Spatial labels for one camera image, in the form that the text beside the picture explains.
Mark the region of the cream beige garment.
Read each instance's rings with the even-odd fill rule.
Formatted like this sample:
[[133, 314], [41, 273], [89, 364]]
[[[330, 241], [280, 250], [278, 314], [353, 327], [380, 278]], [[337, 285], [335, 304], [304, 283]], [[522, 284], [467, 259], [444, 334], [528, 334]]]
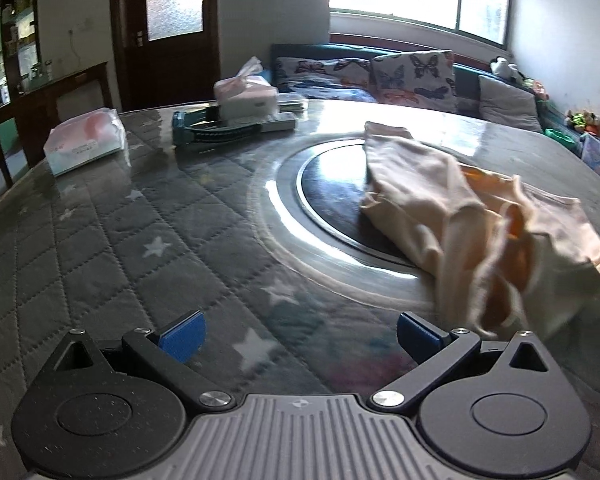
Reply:
[[556, 333], [600, 291], [600, 236], [580, 200], [465, 165], [366, 122], [360, 208], [434, 277], [436, 315], [486, 339]]

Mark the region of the grey quilted star tablecloth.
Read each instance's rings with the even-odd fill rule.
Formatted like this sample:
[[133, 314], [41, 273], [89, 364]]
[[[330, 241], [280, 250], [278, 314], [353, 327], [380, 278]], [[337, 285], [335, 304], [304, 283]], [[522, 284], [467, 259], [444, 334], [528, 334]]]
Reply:
[[0, 479], [23, 474], [12, 412], [73, 328], [118, 340], [201, 310], [188, 363], [231, 393], [368, 396], [410, 370], [405, 310], [434, 315], [434, 282], [352, 285], [275, 237], [263, 185], [287, 148], [403, 127], [466, 164], [575, 197], [600, 233], [600, 177], [545, 136], [391, 105], [314, 101], [291, 132], [174, 148], [172, 110], [122, 118], [125, 151], [54, 177], [30, 170], [0, 199]]

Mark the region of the round black induction plate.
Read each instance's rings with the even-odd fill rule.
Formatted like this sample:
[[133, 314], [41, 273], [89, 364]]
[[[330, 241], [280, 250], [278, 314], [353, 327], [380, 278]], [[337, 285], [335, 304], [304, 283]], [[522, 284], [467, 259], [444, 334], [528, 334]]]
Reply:
[[301, 263], [352, 285], [426, 280], [362, 213], [369, 183], [359, 136], [312, 138], [287, 148], [263, 185], [275, 237]]

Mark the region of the pink tissue pack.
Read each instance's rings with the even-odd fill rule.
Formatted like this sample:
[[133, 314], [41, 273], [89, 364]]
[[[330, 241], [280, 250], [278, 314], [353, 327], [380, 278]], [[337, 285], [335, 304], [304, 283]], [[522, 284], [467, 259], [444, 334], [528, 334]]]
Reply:
[[114, 108], [98, 110], [70, 118], [50, 130], [44, 154], [54, 177], [105, 156], [123, 151], [125, 128]]

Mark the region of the teal black basket tool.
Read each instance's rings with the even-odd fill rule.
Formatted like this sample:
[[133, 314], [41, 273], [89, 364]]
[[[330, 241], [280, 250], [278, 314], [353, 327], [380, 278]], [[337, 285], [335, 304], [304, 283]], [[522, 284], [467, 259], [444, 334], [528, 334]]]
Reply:
[[190, 112], [177, 110], [173, 113], [171, 125], [174, 146], [233, 142], [262, 131], [260, 122], [238, 126], [222, 122], [218, 106]]

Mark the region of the grey cushion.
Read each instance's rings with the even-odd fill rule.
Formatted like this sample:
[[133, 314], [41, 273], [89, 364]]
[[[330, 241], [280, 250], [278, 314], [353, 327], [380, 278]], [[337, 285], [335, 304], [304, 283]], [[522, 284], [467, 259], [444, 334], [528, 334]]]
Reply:
[[480, 116], [507, 127], [542, 132], [535, 98], [531, 93], [499, 80], [480, 76]]

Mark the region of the white remote control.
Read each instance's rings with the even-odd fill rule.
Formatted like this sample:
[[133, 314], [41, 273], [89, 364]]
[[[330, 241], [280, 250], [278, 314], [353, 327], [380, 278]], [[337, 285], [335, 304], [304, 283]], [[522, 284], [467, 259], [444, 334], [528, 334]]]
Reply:
[[298, 118], [291, 112], [278, 112], [266, 116], [260, 122], [260, 133], [294, 131]]

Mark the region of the white tissue box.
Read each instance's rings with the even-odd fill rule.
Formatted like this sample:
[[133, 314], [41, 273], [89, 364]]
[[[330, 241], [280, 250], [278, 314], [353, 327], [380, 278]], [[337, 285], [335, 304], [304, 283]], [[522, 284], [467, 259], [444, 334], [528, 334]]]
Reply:
[[261, 61], [252, 56], [235, 76], [214, 84], [222, 120], [262, 118], [278, 112], [278, 90], [261, 75], [262, 70]]

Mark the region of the right butterfly pillow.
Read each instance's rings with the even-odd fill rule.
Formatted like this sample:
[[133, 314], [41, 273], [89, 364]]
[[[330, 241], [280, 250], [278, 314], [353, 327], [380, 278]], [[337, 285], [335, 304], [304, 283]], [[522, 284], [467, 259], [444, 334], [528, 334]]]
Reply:
[[372, 59], [372, 70], [377, 101], [455, 113], [454, 61], [451, 50], [376, 56]]

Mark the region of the butterfly pillow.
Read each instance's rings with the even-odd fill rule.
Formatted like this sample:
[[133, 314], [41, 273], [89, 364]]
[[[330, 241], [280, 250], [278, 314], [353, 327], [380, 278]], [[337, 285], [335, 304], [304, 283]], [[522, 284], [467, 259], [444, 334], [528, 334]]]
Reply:
[[454, 61], [451, 50], [376, 56], [372, 59], [372, 70], [377, 101], [455, 113]]
[[370, 92], [371, 68], [364, 58], [276, 58], [274, 76], [280, 91], [307, 99], [375, 103]]

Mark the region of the dark wooden side table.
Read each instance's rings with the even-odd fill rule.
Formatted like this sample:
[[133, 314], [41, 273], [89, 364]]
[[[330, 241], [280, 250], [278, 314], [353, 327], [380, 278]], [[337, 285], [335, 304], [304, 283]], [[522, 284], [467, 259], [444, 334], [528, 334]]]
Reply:
[[92, 82], [99, 84], [104, 107], [113, 108], [106, 62], [43, 84], [12, 103], [12, 118], [15, 119], [24, 157], [30, 168], [45, 158], [44, 144], [50, 136], [50, 130], [61, 123], [58, 100]]

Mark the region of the stuffed toys pile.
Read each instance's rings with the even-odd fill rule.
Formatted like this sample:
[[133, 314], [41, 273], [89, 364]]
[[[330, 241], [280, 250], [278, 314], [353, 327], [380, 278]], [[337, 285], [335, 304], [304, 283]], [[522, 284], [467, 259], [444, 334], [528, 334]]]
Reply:
[[565, 116], [566, 126], [578, 133], [588, 133], [591, 136], [600, 136], [600, 118], [589, 110], [573, 112], [568, 110]]

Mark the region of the green packet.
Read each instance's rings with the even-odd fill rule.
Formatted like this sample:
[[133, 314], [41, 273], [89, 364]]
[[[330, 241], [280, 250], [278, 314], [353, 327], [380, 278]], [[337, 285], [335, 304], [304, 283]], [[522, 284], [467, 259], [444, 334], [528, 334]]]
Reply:
[[308, 109], [309, 100], [297, 92], [283, 92], [277, 96], [277, 106], [281, 113], [303, 113]]

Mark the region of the left butterfly pillow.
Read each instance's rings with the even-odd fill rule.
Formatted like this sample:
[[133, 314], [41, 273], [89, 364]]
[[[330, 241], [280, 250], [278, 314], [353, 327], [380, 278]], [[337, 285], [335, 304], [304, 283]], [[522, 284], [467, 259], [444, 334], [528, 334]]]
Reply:
[[364, 58], [276, 58], [274, 76], [280, 91], [307, 99], [375, 103], [370, 92], [371, 68]]

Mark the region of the panda plush toy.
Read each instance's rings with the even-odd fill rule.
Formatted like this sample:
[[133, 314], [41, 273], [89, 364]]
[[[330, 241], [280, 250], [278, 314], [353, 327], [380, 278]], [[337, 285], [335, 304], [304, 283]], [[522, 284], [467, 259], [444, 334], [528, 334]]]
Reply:
[[490, 69], [491, 73], [501, 80], [513, 82], [520, 81], [520, 73], [517, 65], [509, 62], [507, 58], [503, 58], [502, 56], [492, 58]]

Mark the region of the blue corner sofa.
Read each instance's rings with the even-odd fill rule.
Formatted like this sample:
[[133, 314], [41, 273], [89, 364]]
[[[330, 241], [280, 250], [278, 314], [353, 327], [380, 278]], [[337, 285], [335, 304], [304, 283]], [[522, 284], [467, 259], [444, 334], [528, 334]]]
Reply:
[[[312, 58], [312, 60], [329, 60], [330, 58], [366, 58], [371, 60], [378, 55], [395, 53], [413, 53], [428, 50], [428, 47], [419, 44], [409, 44], [404, 41], [380, 40], [379, 38], [343, 35], [337, 39], [354, 39], [353, 44], [272, 44], [270, 47], [270, 60], [273, 69], [278, 58]], [[485, 62], [468, 58], [468, 56], [454, 55], [454, 73], [456, 91], [460, 111], [464, 115], [478, 118], [478, 103], [480, 100], [479, 77], [491, 77], [489, 65]], [[559, 130], [569, 134], [573, 139], [579, 137], [576, 130], [565, 125], [565, 119], [556, 108], [546, 101], [538, 101], [540, 124], [543, 128]]]

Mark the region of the dark wooden door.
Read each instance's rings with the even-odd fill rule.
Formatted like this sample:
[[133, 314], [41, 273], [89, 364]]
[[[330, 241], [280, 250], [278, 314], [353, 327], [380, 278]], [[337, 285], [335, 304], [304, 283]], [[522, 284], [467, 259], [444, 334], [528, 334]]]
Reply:
[[110, 0], [124, 110], [212, 98], [220, 78], [218, 0]]

